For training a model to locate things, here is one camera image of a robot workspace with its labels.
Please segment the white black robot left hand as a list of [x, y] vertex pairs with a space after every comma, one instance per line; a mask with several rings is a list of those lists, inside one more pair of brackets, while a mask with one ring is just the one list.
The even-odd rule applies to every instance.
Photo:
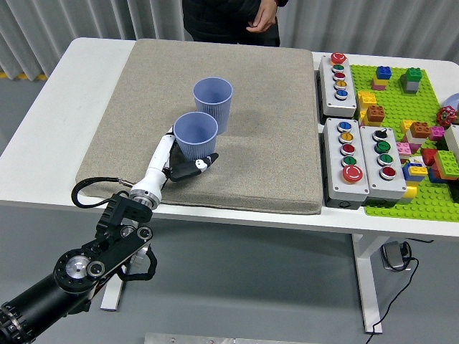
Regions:
[[138, 202], [143, 199], [144, 201], [159, 204], [162, 200], [161, 190], [168, 178], [173, 182], [179, 182], [198, 176], [219, 158], [218, 153], [212, 153], [204, 158], [187, 161], [169, 168], [167, 164], [175, 142], [173, 128], [170, 128], [156, 147], [145, 176], [131, 188], [130, 199]]

